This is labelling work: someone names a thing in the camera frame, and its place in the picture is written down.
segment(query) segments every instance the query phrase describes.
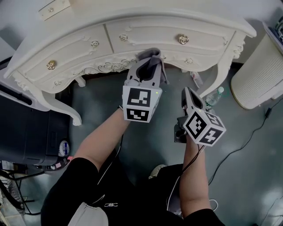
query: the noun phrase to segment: curved dresser leg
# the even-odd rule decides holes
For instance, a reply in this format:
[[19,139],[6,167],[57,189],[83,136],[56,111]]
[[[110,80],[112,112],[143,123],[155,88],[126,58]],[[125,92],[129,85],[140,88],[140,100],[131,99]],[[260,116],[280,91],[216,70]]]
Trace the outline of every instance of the curved dresser leg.
[[219,62],[217,64],[217,69],[218,69],[217,73],[215,71],[216,67],[214,66],[211,75],[207,78],[204,84],[197,91],[197,93],[201,98],[205,97],[213,90],[217,89],[222,84],[222,82],[224,82],[224,80],[228,75],[231,62],[230,63],[226,61],[224,63]]
[[79,113],[74,108],[71,108],[70,106],[55,99],[55,94],[41,91],[19,72],[14,72],[13,77],[15,78],[15,82],[17,82],[18,86],[23,90],[29,90],[40,104],[50,110],[69,115],[73,118],[73,125],[81,125],[81,117]]
[[82,76],[77,77],[76,82],[79,83],[79,87],[85,87],[85,80],[82,78]]
[[36,98],[38,102],[40,102],[42,105],[49,108],[50,110],[67,114],[70,117],[72,117],[73,125],[81,125],[81,117],[79,113],[74,108],[71,108],[70,106],[55,99],[55,97],[52,94],[42,91],[42,95],[37,96]]
[[243,51],[243,45],[245,34],[236,31],[231,42],[228,44],[224,54],[222,55],[220,61],[217,63],[217,75],[215,77],[215,66],[213,68],[213,74],[205,81],[203,86],[197,91],[201,98],[211,93],[213,90],[217,89],[228,75],[231,63],[233,59],[238,59],[241,52]]

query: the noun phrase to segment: shoe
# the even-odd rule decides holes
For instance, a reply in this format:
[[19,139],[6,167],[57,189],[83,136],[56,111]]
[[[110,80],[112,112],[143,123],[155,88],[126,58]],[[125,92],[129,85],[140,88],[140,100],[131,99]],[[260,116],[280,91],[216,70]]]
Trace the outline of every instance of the shoe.
[[154,177],[157,177],[159,171],[160,171],[163,167],[166,167],[166,165],[159,165],[159,166],[155,167],[155,168],[153,169],[153,171],[151,171],[151,174],[150,174],[150,176],[149,176],[149,179],[152,179],[152,178],[154,178]]

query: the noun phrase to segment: gray floor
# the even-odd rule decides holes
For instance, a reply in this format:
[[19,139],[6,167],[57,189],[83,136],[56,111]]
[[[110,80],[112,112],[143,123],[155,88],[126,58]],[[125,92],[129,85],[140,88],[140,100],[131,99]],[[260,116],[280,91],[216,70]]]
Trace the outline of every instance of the gray floor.
[[[163,94],[151,122],[133,122],[124,135],[120,159],[133,183],[148,177],[156,165],[173,165],[183,161],[185,145],[174,143],[173,128],[176,118],[182,115],[182,89],[184,86],[195,88],[195,85],[188,73],[181,73],[177,68],[168,68],[166,71],[170,85],[161,85]],[[229,89],[229,81],[234,73],[231,69],[222,85],[225,93],[214,108],[227,132],[214,147],[206,148],[208,178],[228,153],[240,148],[251,132],[261,126],[268,106],[277,102],[268,101],[253,110],[242,109]],[[74,85],[73,108],[81,115],[83,124],[70,127],[72,154],[83,139],[122,103],[125,78],[126,74],[117,74],[89,80],[84,88]],[[273,109],[264,127],[254,134],[247,147],[229,156],[221,165],[210,185],[210,198],[219,203],[216,214],[226,225],[260,224],[274,200],[283,196],[282,111],[283,101]],[[38,199],[32,210],[39,210],[44,197],[61,174],[42,175],[26,181],[24,195]],[[39,217],[27,216],[25,219],[29,226],[40,225]],[[264,225],[273,225],[278,217],[268,215],[266,220]]]

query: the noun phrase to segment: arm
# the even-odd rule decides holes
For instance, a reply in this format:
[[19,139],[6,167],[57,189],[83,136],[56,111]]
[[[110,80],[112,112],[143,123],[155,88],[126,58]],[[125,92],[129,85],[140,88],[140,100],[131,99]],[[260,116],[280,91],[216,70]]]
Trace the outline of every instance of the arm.
[[116,110],[105,122],[81,143],[74,158],[86,158],[99,170],[116,147],[130,121],[124,120],[121,109]]
[[[184,157],[185,167],[198,153],[198,146],[187,136]],[[202,209],[211,209],[205,169],[205,154],[199,154],[195,162],[183,173],[180,180],[180,201],[183,217]]]

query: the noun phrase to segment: white laundry basket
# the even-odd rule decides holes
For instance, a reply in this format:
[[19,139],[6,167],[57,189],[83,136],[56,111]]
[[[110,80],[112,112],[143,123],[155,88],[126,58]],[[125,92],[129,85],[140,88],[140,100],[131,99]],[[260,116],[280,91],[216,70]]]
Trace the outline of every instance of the white laundry basket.
[[245,109],[270,99],[272,89],[283,80],[283,56],[266,34],[247,62],[234,75],[231,91]]

